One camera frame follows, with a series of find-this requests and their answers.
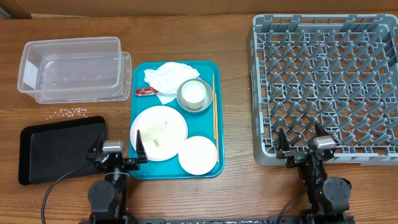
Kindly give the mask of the red snack wrapper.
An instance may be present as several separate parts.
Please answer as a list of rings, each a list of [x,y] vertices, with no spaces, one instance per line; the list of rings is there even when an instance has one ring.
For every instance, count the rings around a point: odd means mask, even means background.
[[[136,88],[135,90],[136,96],[151,96],[157,94],[159,94],[159,91],[152,88],[151,86],[147,86],[145,88]]]

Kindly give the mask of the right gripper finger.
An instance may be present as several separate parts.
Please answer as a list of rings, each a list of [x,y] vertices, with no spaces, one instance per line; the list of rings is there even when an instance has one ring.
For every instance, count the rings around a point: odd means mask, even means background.
[[[322,127],[320,123],[315,123],[315,140],[332,139],[333,137]]]
[[[287,136],[284,133],[283,128],[279,128],[278,135],[279,135],[279,141],[277,144],[276,158],[285,159],[286,158],[285,154],[290,152],[290,145],[287,140]]]

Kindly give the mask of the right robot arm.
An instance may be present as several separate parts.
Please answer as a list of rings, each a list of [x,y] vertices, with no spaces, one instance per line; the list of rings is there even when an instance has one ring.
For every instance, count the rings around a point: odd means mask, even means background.
[[[276,223],[354,223],[347,217],[352,185],[341,177],[328,177],[324,162],[334,158],[338,141],[319,123],[315,123],[316,136],[302,151],[292,151],[287,136],[279,129],[276,158],[286,160],[286,168],[297,168],[310,203],[296,217],[285,216],[286,209],[300,196],[294,197],[280,211]]]

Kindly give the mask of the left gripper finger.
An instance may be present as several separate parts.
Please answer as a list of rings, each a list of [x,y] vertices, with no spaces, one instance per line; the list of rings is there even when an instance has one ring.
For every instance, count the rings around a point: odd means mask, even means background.
[[[144,149],[144,145],[142,143],[141,132],[138,129],[136,135],[136,153],[138,158],[138,163],[148,163],[148,157],[146,154],[146,150]]]
[[[106,140],[106,132],[105,132],[105,131],[102,131],[102,132],[98,135],[98,137],[97,137],[97,139],[94,141],[94,143],[91,145],[91,147],[90,147],[90,152],[91,152],[91,153],[96,153],[96,152],[101,151],[102,148],[103,148],[103,144],[104,144],[105,140]]]

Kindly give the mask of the white napkin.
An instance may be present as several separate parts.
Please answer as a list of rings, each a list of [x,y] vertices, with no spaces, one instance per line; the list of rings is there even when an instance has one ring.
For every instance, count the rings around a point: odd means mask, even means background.
[[[200,76],[197,69],[184,63],[166,62],[157,70],[144,70],[144,81],[159,93],[157,97],[163,105],[172,102],[177,97],[179,86]]]

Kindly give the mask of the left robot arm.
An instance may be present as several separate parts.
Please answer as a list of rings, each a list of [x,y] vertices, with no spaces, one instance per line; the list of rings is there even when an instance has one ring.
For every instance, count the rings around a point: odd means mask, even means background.
[[[136,132],[137,156],[124,157],[124,144],[121,140],[106,141],[100,135],[86,154],[86,159],[94,167],[104,172],[104,180],[95,182],[88,191],[91,203],[90,223],[137,223],[134,215],[127,211],[127,196],[130,171],[139,170],[148,162],[141,132]]]

